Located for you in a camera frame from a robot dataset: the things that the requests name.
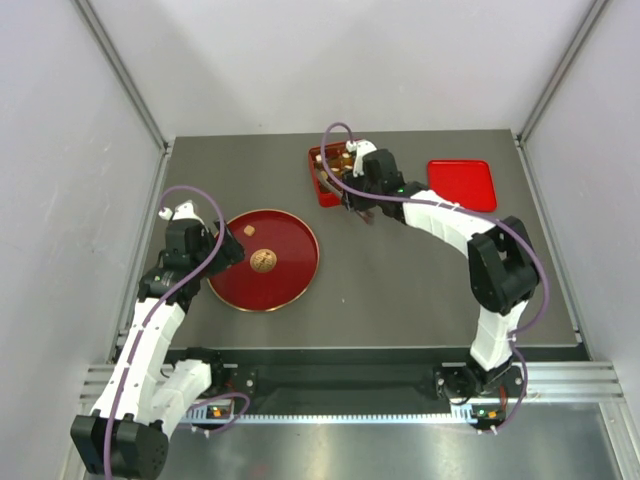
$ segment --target metal floor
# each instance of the metal floor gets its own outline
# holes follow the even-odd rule
[[[426,181],[434,158],[489,162],[498,198],[496,216],[520,217],[551,280],[543,322],[519,338],[524,345],[575,345],[542,228],[511,133],[503,131],[394,132],[359,136],[394,153],[406,180]],[[213,195],[233,218],[261,208],[289,211],[310,225],[320,266],[308,291],[271,313],[239,312],[203,284],[172,347],[317,348],[468,346],[478,305],[466,260],[448,245],[377,214],[369,227],[342,208],[321,208],[307,165],[319,134],[182,137],[176,140],[165,186],[194,185]],[[190,198],[180,193],[171,205]],[[194,199],[201,216],[211,207]],[[156,224],[147,267],[164,245]],[[537,309],[540,289],[522,322]]]
[[[176,432],[162,480],[621,478],[597,406],[526,405],[497,437],[466,425],[239,425]]]

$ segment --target white wall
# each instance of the white wall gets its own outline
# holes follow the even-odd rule
[[[70,1],[0,14],[0,476],[52,479],[159,151]]]
[[[518,131],[591,0],[93,0],[167,137]]]
[[[594,354],[640,425],[640,3],[605,11],[529,141]]]

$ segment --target red round tray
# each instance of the red round tray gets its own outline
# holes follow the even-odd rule
[[[253,235],[245,228],[255,228]],[[318,269],[320,250],[309,226],[280,210],[255,210],[229,222],[245,259],[209,278],[222,301],[238,310],[277,310],[302,295]]]

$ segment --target purple cable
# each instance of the purple cable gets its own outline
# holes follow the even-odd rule
[[[457,212],[461,212],[461,213],[463,213],[465,215],[469,215],[471,217],[481,218],[483,220],[486,220],[486,221],[498,226],[501,230],[503,230],[505,233],[510,235],[518,243],[518,245],[520,245],[522,247],[522,249],[525,252],[527,252],[529,257],[531,257],[533,265],[536,268],[536,272],[538,272],[538,276],[540,277],[540,282],[542,283],[542,305],[540,306],[540,309],[538,310],[538,312],[535,314],[535,316],[533,317],[533,319],[529,323],[525,324],[524,326],[522,326],[520,328],[516,328],[516,329],[514,329],[514,330],[512,330],[512,331],[510,331],[508,333],[509,346],[511,347],[511,351],[513,352],[513,354],[516,357],[518,357],[518,359],[522,363],[523,382],[522,382],[522,391],[520,392],[520,396],[518,397],[518,401],[516,402],[515,406],[511,410],[511,413],[509,414],[509,416],[505,419],[505,421],[502,423],[502,425],[500,425],[500,427],[498,429],[496,429],[496,430],[502,429],[502,427],[504,427],[505,425],[507,425],[507,424],[509,424],[511,422],[511,419],[513,418],[513,415],[520,409],[520,405],[522,404],[522,401],[523,401],[524,397],[527,394],[527,384],[528,384],[528,380],[529,380],[528,371],[527,371],[527,365],[526,365],[526,362],[524,360],[524,357],[518,351],[518,349],[516,349],[516,347],[514,345],[515,335],[517,335],[519,333],[526,332],[530,328],[534,327],[540,321],[540,319],[544,316],[544,314],[547,312],[547,308],[549,307],[549,296],[550,296],[549,278],[547,277],[547,275],[546,275],[546,273],[544,271],[544,267],[542,266],[542,262],[540,261],[540,259],[536,255],[536,253],[533,251],[533,248],[531,248],[531,246],[524,240],[524,238],[522,238],[511,227],[509,227],[508,225],[505,225],[502,221],[498,220],[497,218],[493,218],[490,215],[485,215],[483,213],[475,212],[473,210],[468,210],[468,209],[462,208],[462,207],[456,207],[456,206],[452,206],[452,205],[440,204],[440,203],[435,202],[433,200],[422,200],[422,199],[413,199],[413,198],[406,198],[406,197],[375,195],[373,193],[361,192],[359,190],[356,190],[355,188],[351,188],[348,185],[345,185],[331,171],[331,168],[329,167],[329,164],[327,162],[327,155],[326,155],[327,141],[328,141],[328,138],[329,138],[329,134],[336,127],[344,128],[347,131],[347,134],[349,135],[349,140],[351,142],[355,141],[354,140],[354,136],[353,136],[353,132],[351,131],[351,128],[349,128],[349,126],[346,123],[344,123],[344,122],[334,122],[334,123],[332,123],[331,125],[329,125],[327,127],[327,129],[325,130],[324,134],[322,135],[322,143],[320,143],[320,155],[321,155],[321,158],[322,158],[322,166],[324,167],[325,171],[327,172],[327,175],[329,176],[329,178],[331,178],[331,180],[333,180],[335,182],[336,185],[341,187],[344,191],[352,193],[354,195],[358,195],[358,196],[363,197],[363,198],[369,198],[371,200],[378,200],[378,201],[383,201],[383,202],[398,202],[398,203],[418,203],[418,204],[422,204],[422,205],[430,205],[430,206],[433,206],[433,207],[443,208],[445,210],[455,210]]]
[[[183,285],[185,285],[187,282],[190,282],[193,278],[195,278],[197,275],[200,274],[200,272],[202,272],[202,270],[205,269],[205,267],[211,263],[211,260],[213,260],[213,257],[215,257],[218,253],[218,251],[220,250],[220,247],[222,246],[222,241],[224,238],[224,219],[222,216],[222,210],[220,210],[220,207],[218,206],[218,204],[216,203],[216,201],[206,192],[200,190],[199,188],[196,187],[192,187],[189,185],[177,185],[175,187],[170,187],[168,188],[160,197],[160,208],[162,208],[164,206],[164,200],[167,197],[167,195],[169,195],[172,192],[175,192],[177,190],[183,190],[183,191],[189,191],[189,192],[193,192],[193,193],[197,193],[198,195],[200,195],[201,197],[204,197],[213,207],[213,209],[216,211],[216,214],[218,215],[218,220],[220,222],[220,234],[218,235],[218,240],[215,244],[215,246],[213,247],[213,250],[211,251],[211,253],[209,254],[209,256],[207,258],[204,259],[204,261],[198,265],[198,267],[191,272],[189,275],[187,275],[186,277],[184,277],[182,280],[180,280],[178,283],[176,283],[172,288],[169,289],[169,291],[167,293],[165,293],[162,297],[160,297],[158,299],[158,301],[155,303],[155,305],[151,308],[151,310],[149,310],[149,313],[147,314],[147,316],[144,318],[144,320],[142,321],[142,327],[146,327],[149,322],[151,321],[151,317],[153,316],[154,313],[156,313],[156,311],[158,310],[158,308],[160,308],[160,306],[162,304],[164,304],[164,302],[174,293],[176,293],[180,288],[182,288]],[[136,354],[136,351],[138,350],[138,345],[140,344],[140,339],[142,338],[142,333],[143,331],[139,331],[138,334],[136,335],[136,338],[133,342],[133,345],[131,346],[131,351],[129,352],[129,357],[127,358],[127,363],[131,364],[131,362],[133,361],[133,358]],[[113,424],[115,423],[115,418],[116,418],[116,412],[118,411],[118,405],[120,405],[120,399],[122,397],[122,392],[124,390],[124,384],[127,380],[127,376],[129,375],[129,367],[125,367],[122,371],[122,377],[120,377],[120,382],[118,383],[118,389],[116,391],[116,395],[113,399],[113,405],[111,406],[111,413],[109,414],[109,419],[107,420],[107,427],[105,430],[105,434],[104,434],[104,450],[103,450],[103,463],[104,463],[104,476],[106,480],[113,480],[113,472],[111,471],[111,437],[113,435]]]

